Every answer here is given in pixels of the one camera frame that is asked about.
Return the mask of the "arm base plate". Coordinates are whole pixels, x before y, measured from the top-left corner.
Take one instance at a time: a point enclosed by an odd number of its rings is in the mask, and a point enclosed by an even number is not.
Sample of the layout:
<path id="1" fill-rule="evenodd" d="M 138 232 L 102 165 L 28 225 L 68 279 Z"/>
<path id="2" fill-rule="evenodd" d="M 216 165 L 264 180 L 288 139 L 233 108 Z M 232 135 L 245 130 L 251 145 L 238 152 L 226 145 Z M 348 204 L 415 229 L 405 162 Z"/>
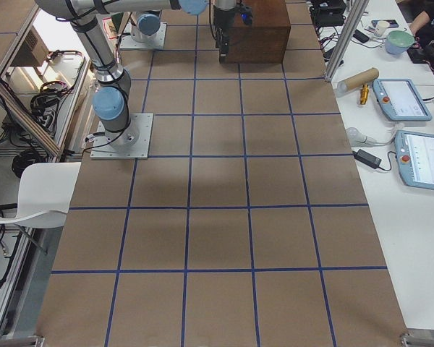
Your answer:
<path id="1" fill-rule="evenodd" d="M 161 22 L 159 30 L 153 35 L 141 33 L 131 23 L 128 23 L 121 39 L 120 49 L 124 51 L 163 50 L 166 38 L 167 24 Z"/>
<path id="2" fill-rule="evenodd" d="M 153 117 L 153 113 L 131 113 L 130 126 L 120 137 L 106 132 L 102 122 L 98 122 L 97 131 L 103 135 L 94 139 L 90 157 L 93 160 L 147 159 Z"/>

